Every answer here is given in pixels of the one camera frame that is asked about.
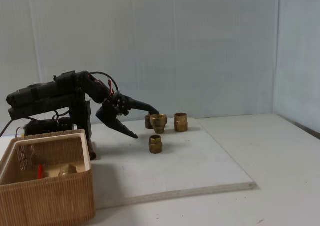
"woven basket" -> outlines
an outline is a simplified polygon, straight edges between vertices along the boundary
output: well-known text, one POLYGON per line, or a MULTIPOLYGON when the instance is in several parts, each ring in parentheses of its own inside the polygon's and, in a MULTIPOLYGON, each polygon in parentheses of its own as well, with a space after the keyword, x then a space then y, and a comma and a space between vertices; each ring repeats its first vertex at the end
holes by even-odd
POLYGON ((84 130, 13 139, 0 161, 0 225, 74 225, 96 214, 84 130), (78 173, 37 179, 44 170, 77 163, 78 173))

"white platform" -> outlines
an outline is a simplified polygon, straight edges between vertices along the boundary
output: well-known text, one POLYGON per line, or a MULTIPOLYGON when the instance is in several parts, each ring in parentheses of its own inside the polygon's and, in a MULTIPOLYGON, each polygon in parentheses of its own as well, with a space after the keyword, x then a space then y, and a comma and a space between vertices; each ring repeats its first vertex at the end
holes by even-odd
POLYGON ((93 125, 97 208, 255 187, 196 119, 188 122, 189 130, 181 133, 174 130, 174 119, 168 119, 160 154, 149 152, 154 130, 145 129, 144 120, 125 123, 139 139, 93 125))

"brass fitting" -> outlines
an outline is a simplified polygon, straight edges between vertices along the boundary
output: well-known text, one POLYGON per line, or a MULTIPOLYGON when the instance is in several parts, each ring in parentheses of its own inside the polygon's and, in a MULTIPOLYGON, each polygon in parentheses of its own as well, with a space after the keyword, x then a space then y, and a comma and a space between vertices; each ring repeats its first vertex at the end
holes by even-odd
POLYGON ((188 118, 186 113, 176 113, 174 115, 174 129, 177 132, 188 131, 188 118))
POLYGON ((153 135, 149 138, 149 149, 151 153, 162 152, 162 141, 159 135, 153 135))
POLYGON ((147 129, 153 129, 154 127, 152 126, 152 124, 151 124, 151 115, 148 113, 148 115, 146 115, 145 117, 144 117, 144 120, 145 120, 145 128, 147 128, 147 129))
POLYGON ((165 125, 167 124, 167 115, 154 114, 151 116, 151 124, 156 133, 164 133, 165 125))
POLYGON ((66 164, 61 168, 59 176, 68 175, 72 173, 77 173, 77 168, 71 164, 66 164))

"black robotic arm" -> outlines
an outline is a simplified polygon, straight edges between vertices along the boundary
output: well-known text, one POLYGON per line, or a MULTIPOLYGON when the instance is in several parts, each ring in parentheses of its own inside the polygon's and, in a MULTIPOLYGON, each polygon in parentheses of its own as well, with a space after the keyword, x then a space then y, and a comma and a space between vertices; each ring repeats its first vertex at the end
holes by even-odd
MULTIPOLYGON (((70 118, 60 118, 59 121, 62 121, 63 125, 76 124, 78 128, 86 131, 87 139, 90 140, 91 109, 90 102, 85 99, 87 93, 95 102, 102 104, 96 116, 107 127, 133 138, 138 138, 117 119, 117 116, 128 115, 130 109, 145 110, 149 111, 150 114, 158 114, 158 110, 149 104, 123 95, 118 90, 114 92, 111 83, 108 87, 101 80, 95 78, 94 73, 100 72, 66 72, 58 77, 54 76, 52 82, 30 85, 11 93, 7 96, 7 102, 12 106, 9 109, 12 120, 69 107, 70 118)), ((49 123, 58 125, 58 120, 49 119, 32 122, 29 132, 32 132, 32 134, 43 133, 41 130, 45 128, 45 124, 49 123)))

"white wall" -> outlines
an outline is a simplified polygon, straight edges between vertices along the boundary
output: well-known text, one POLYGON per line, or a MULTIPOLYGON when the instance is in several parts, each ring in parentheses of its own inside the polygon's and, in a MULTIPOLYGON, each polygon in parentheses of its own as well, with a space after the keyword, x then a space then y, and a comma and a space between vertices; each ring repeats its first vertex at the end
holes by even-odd
POLYGON ((274 111, 320 132, 320 0, 280 0, 274 111))
POLYGON ((168 115, 270 113, 277 4, 0 0, 0 128, 10 119, 7 94, 70 70, 105 71, 122 93, 168 115))

